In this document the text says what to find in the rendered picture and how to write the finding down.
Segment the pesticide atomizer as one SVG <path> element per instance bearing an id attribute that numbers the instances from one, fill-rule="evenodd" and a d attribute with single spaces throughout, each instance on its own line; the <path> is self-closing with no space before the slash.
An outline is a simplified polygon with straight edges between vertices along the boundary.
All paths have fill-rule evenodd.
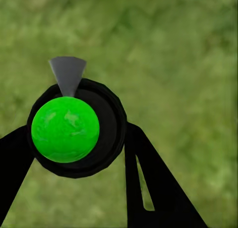
<path id="1" fill-rule="evenodd" d="M 122 152 L 127 115 L 105 85 L 82 78 L 86 61 L 63 56 L 49 64 L 57 84 L 32 106 L 27 120 L 30 150 L 55 175 L 92 176 Z"/>

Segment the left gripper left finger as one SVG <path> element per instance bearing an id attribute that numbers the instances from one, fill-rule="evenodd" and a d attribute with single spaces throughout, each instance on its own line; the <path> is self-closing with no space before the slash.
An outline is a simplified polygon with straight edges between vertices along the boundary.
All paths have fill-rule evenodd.
<path id="1" fill-rule="evenodd" d="M 27 126 L 0 139 L 0 227 L 34 160 Z"/>

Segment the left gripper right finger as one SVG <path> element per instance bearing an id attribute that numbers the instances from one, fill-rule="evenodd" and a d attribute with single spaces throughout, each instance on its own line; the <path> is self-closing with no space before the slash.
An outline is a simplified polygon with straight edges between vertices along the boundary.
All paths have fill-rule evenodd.
<path id="1" fill-rule="evenodd" d="M 207 228 L 144 131 L 127 124 L 124 149 L 128 228 Z M 144 208 L 136 156 L 155 211 Z"/>

